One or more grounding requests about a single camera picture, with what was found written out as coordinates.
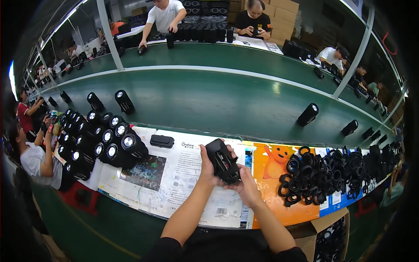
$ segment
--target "orange cartoon character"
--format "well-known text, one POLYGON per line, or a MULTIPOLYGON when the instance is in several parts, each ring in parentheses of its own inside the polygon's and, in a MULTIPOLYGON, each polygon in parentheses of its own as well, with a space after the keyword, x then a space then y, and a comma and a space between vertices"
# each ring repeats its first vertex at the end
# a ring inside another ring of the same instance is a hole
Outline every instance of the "orange cartoon character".
POLYGON ((269 158, 265 164, 263 178, 279 179, 281 175, 287 173, 287 162, 290 159, 292 152, 290 152, 290 147, 288 146, 271 146, 272 149, 270 149, 267 145, 265 146, 265 151, 268 154, 269 158))

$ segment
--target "barcode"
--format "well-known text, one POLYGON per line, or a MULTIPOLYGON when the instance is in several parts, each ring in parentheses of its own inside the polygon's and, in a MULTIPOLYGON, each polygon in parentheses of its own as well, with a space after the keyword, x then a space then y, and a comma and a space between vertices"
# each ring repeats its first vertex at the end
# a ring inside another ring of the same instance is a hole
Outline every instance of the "barcode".
POLYGON ((217 208, 217 214, 227 214, 227 208, 217 208))

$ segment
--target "person in red shirt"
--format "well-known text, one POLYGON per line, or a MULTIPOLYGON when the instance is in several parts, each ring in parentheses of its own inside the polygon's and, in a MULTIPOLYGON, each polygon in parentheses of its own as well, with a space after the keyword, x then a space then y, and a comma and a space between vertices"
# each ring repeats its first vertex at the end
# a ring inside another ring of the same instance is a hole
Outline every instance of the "person in red shirt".
POLYGON ((119 34, 119 29, 118 27, 124 25, 124 22, 112 22, 112 20, 108 19, 109 22, 109 26, 111 27, 111 33, 112 35, 116 35, 119 34))
POLYGON ((32 126, 31 115, 40 107, 44 102, 44 99, 38 97, 33 106, 28 106, 26 102, 26 92, 22 89, 19 96, 19 105, 18 105, 18 117, 21 127, 26 134, 26 138, 29 142, 33 143, 36 139, 36 133, 34 132, 34 127, 32 126))

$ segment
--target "cartoon character face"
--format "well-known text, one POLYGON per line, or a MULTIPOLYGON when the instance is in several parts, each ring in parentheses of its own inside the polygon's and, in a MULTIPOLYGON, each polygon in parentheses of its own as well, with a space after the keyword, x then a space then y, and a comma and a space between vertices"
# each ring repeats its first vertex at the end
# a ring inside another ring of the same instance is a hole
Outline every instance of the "cartoon character face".
POLYGON ((293 154, 293 152, 290 152, 290 147, 280 145, 272 145, 271 153, 279 163, 287 163, 293 154))

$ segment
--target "black sleeve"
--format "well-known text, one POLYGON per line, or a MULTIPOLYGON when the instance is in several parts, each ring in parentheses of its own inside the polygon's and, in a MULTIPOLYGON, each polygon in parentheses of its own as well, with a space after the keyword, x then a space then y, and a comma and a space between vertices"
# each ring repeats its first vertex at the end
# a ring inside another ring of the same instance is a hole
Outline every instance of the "black sleeve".
POLYGON ((265 16, 265 21, 262 24, 262 29, 265 30, 266 32, 272 31, 272 28, 271 28, 271 19, 269 18, 269 16, 265 16))
POLYGON ((140 261, 176 261, 179 259, 181 250, 181 243, 176 239, 162 237, 140 261))
POLYGON ((307 262, 304 252, 299 247, 293 247, 289 250, 281 251, 277 254, 278 262, 307 262))
POLYGON ((240 12, 240 13, 237 14, 236 21, 234 23, 234 27, 238 28, 238 29, 244 29, 244 28, 248 27, 248 25, 246 25, 246 21, 244 20, 243 12, 240 12))

